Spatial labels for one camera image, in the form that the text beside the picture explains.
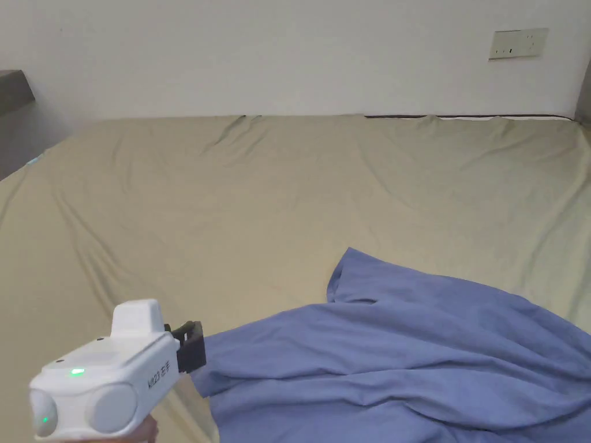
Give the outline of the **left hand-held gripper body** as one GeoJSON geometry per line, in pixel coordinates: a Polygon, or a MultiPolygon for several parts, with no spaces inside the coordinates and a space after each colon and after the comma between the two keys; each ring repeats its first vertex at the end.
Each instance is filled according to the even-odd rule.
{"type": "Polygon", "coordinates": [[[206,364],[203,327],[172,329],[158,301],[115,307],[110,334],[45,365],[29,384],[38,440],[113,440],[132,434],[183,374],[206,364]]]}

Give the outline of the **person's left hand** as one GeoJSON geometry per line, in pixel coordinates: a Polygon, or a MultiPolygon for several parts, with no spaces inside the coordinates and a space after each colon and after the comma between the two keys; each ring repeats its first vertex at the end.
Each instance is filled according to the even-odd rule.
{"type": "Polygon", "coordinates": [[[156,419],[149,415],[130,435],[124,436],[120,442],[149,442],[154,443],[159,434],[156,419]]]}

